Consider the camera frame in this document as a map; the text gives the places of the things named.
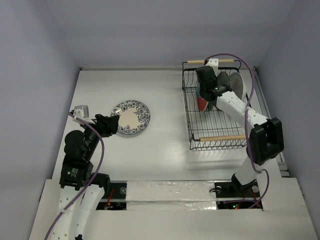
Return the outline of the grey-green mottled plate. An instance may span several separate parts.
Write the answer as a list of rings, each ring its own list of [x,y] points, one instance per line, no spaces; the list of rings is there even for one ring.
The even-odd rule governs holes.
[[[219,86],[227,86],[230,87],[230,78],[229,75],[225,71],[221,71],[217,76],[217,84]]]

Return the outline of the light green flower plate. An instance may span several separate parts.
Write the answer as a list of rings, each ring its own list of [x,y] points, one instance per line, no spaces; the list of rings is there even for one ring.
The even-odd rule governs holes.
[[[207,104],[207,110],[208,111],[212,111],[214,108],[214,102],[213,101],[209,101]]]

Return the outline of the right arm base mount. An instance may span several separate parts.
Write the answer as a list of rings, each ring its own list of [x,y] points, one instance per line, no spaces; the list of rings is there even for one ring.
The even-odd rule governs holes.
[[[256,180],[240,190],[236,190],[231,181],[218,181],[209,192],[215,195],[218,210],[249,209],[261,196]]]

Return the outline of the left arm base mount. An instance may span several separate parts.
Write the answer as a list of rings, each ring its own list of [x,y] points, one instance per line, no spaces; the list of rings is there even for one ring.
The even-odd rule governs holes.
[[[127,182],[112,181],[110,193],[106,193],[99,201],[96,210],[124,211],[127,209]]]

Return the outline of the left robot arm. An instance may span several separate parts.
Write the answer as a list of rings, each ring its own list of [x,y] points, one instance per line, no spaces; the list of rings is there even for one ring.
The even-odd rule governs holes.
[[[110,194],[107,174],[94,170],[91,158],[103,138],[116,134],[120,117],[97,114],[94,119],[69,114],[84,128],[69,132],[65,139],[60,173],[59,214],[50,240],[84,240],[91,217],[100,200]]]

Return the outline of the white deep plate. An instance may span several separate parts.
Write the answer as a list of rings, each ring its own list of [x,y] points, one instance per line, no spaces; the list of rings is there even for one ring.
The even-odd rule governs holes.
[[[229,75],[229,82],[232,91],[239,99],[244,102],[247,94],[247,89],[242,75],[239,72],[233,72]]]

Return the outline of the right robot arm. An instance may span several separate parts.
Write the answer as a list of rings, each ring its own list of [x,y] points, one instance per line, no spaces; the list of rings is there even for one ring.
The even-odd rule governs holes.
[[[249,102],[244,102],[247,91],[240,73],[215,73],[208,65],[197,68],[195,72],[200,96],[228,114],[245,130],[247,157],[225,188],[235,196],[242,196],[257,175],[264,172],[263,166],[284,150],[282,122],[276,117],[268,118],[256,112]]]

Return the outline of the blue floral white plate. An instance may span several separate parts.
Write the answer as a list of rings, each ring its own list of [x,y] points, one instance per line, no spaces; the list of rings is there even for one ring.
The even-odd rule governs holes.
[[[117,132],[123,135],[139,134],[151,121],[149,108],[138,100],[125,100],[118,103],[110,115],[119,116]]]

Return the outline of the red and teal plate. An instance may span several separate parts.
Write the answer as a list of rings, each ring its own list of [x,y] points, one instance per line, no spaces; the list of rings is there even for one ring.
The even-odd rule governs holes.
[[[200,95],[200,83],[196,83],[196,102],[200,112],[204,112],[208,106],[208,101]]]

